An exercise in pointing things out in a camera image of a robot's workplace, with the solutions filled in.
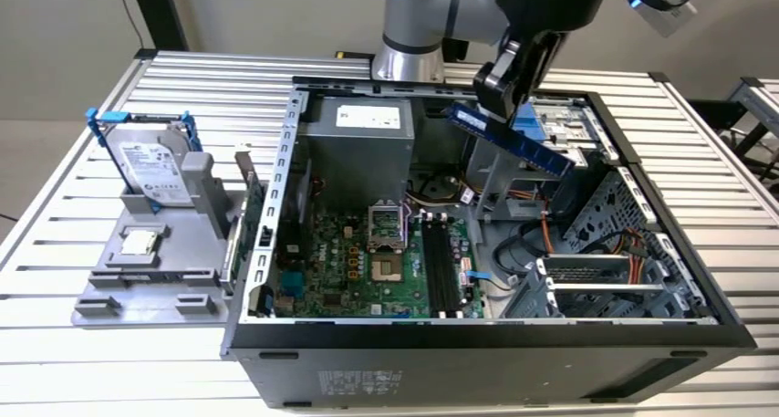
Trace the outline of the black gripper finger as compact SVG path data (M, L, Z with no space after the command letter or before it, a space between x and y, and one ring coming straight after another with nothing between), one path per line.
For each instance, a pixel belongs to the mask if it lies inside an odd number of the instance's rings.
M512 118L516 108L545 77L566 41L564 32L545 31L518 41L504 34L494 62L486 62L473 77L480 107L496 120Z

